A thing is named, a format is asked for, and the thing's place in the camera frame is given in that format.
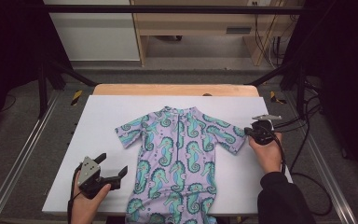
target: aluminum rail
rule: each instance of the aluminum rail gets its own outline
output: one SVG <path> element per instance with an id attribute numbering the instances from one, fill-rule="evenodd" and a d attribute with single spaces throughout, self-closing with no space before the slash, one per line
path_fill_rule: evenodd
<path id="1" fill-rule="evenodd" d="M 307 7 L 225 7 L 225 6 L 121 6 L 121 5 L 32 5 L 25 9 L 50 13 L 174 13 L 174 14 L 257 14 L 302 15 L 315 13 L 317 8 Z"/>
<path id="2" fill-rule="evenodd" d="M 297 115 L 295 96 L 292 93 L 286 91 L 284 92 L 284 95 L 286 96 L 286 99 L 288 100 L 292 111 Z M 305 136 L 306 127 L 302 127 L 301 131 Z M 310 155 L 312 157 L 313 162 L 315 163 L 315 167 L 318 170 L 320 178 L 324 182 L 324 187 L 330 193 L 332 203 L 336 208 L 336 212 L 339 216 L 339 219 L 341 219 L 341 222 L 343 224 L 357 224 L 358 222 L 356 220 L 356 217 L 354 216 L 351 207 L 345 199 L 344 193 L 342 192 L 338 182 L 334 178 L 333 172 L 328 166 L 327 161 L 324 159 L 324 156 L 322 155 L 322 152 L 316 144 L 316 141 L 311 133 L 309 134 L 308 138 L 308 144 L 310 146 Z"/>
<path id="3" fill-rule="evenodd" d="M 4 183 L 0 188 L 0 214 L 4 209 L 4 206 L 13 191 L 14 187 L 16 186 L 17 181 L 19 180 L 21 173 L 27 164 L 27 161 L 31 157 L 32 152 L 39 140 L 40 135 L 44 131 L 48 120 L 51 117 L 52 112 L 60 98 L 61 92 L 54 91 L 49 101 L 48 111 L 46 112 L 45 116 L 39 119 L 34 126 L 31 134 L 29 135 L 25 145 L 23 146 L 19 157 L 14 162 L 13 166 L 11 167 L 10 172 L 8 173 Z"/>

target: human hand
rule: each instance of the human hand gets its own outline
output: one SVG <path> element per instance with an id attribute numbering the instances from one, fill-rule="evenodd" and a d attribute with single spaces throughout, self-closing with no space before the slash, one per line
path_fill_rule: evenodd
<path id="1" fill-rule="evenodd" d="M 80 172 L 76 174 L 76 181 L 74 185 L 74 205 L 72 207 L 72 220 L 74 224 L 90 224 L 97 214 L 98 207 L 103 199 L 106 197 L 110 190 L 110 184 L 107 184 L 101 188 L 98 194 L 93 199 L 88 199 L 82 193 L 77 185 Z"/>
<path id="2" fill-rule="evenodd" d="M 275 135 L 281 142 L 282 134 L 275 133 Z M 267 145 L 261 146 L 255 142 L 252 136 L 249 136 L 249 146 L 255 151 L 258 163 L 260 163 L 260 166 L 265 174 L 281 171 L 282 156 L 279 146 L 275 141 L 272 141 Z"/>

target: gray floor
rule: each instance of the gray floor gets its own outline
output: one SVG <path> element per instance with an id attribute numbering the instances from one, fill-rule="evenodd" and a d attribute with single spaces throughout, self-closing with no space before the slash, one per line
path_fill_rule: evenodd
<path id="1" fill-rule="evenodd" d="M 271 66 L 263 62 L 253 67 L 241 38 L 223 37 L 186 37 L 181 42 L 171 37 L 157 36 L 150 40 L 148 58 L 144 67 L 139 64 L 121 63 L 76 63 L 82 75 L 103 83 L 227 83 L 243 84 L 265 75 Z M 65 221 L 66 217 L 55 217 L 41 212 L 48 188 L 54 181 L 62 158 L 76 129 L 87 96 L 93 88 L 64 75 L 67 86 L 64 91 L 49 90 L 51 96 L 58 95 L 48 123 L 38 137 L 29 160 L 25 163 L 20 178 L 14 185 L 7 201 L 3 202 L 0 213 L 1 223 L 37 223 L 37 220 Z M 309 77 L 311 82 L 318 84 L 317 78 Z M 265 98 L 268 112 L 282 115 L 283 121 L 290 120 L 296 113 L 290 104 L 272 103 L 270 92 L 275 91 L 278 99 L 290 100 L 293 91 L 281 91 L 280 77 L 275 77 L 258 87 L 259 93 Z M 79 102 L 71 105 L 75 91 L 82 90 Z M 14 105 L 0 114 L 0 187 L 4 184 L 7 174 L 16 162 L 17 157 L 37 123 L 38 88 L 36 82 L 13 89 L 7 96 L 7 106 L 16 99 Z M 313 92 L 307 91 L 307 98 Z M 339 188 L 345 197 L 358 223 L 358 164 L 356 161 L 343 159 L 340 144 L 331 130 L 328 120 L 316 113 L 310 120 L 310 133 L 317 147 L 321 150 L 330 167 Z M 285 133 L 283 147 L 286 150 L 288 164 L 294 159 L 301 145 L 303 134 L 300 129 Z M 309 175 L 322 183 L 317 166 L 310 155 L 310 145 L 305 148 L 296 163 L 295 171 Z M 303 191 L 311 211 L 323 212 L 328 201 L 323 191 L 309 180 L 293 177 Z M 318 223 L 341 223 L 337 208 L 324 217 L 315 216 Z M 256 217 L 249 217 L 243 223 L 256 223 Z"/>

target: short sleeve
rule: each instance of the short sleeve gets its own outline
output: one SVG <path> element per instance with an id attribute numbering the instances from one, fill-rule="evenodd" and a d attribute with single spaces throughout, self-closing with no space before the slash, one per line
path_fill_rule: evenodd
<path id="1" fill-rule="evenodd" d="M 221 119 L 214 119 L 205 115 L 204 120 L 209 121 L 207 133 L 212 133 L 223 148 L 232 154 L 237 154 L 246 140 L 245 130 Z"/>
<path id="2" fill-rule="evenodd" d="M 148 115 L 145 115 L 115 128 L 118 139 L 123 147 L 128 147 L 136 139 L 138 139 L 139 136 L 141 136 L 141 133 L 144 131 L 145 123 L 148 120 Z"/>

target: zipper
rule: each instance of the zipper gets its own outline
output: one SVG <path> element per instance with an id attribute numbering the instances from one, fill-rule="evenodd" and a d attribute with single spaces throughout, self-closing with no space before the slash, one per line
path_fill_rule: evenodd
<path id="1" fill-rule="evenodd" d="M 179 161 L 179 122 L 180 122 L 181 116 L 178 115 L 178 120 L 176 121 L 176 125 L 178 127 L 177 129 L 177 135 L 176 135 L 176 161 Z"/>

